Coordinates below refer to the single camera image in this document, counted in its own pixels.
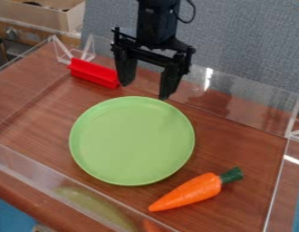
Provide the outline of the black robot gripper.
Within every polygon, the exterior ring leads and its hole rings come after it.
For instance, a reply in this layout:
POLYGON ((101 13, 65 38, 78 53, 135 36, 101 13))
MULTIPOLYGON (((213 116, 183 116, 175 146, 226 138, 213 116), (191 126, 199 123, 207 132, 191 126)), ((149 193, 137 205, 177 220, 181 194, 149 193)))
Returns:
POLYGON ((177 24, 190 24, 195 5, 186 0, 191 13, 179 16, 181 0, 137 0, 135 29, 114 26, 110 50, 121 86, 135 78, 137 61, 162 67, 158 99, 165 101, 175 92, 181 78, 189 72, 194 48, 175 38, 177 24))

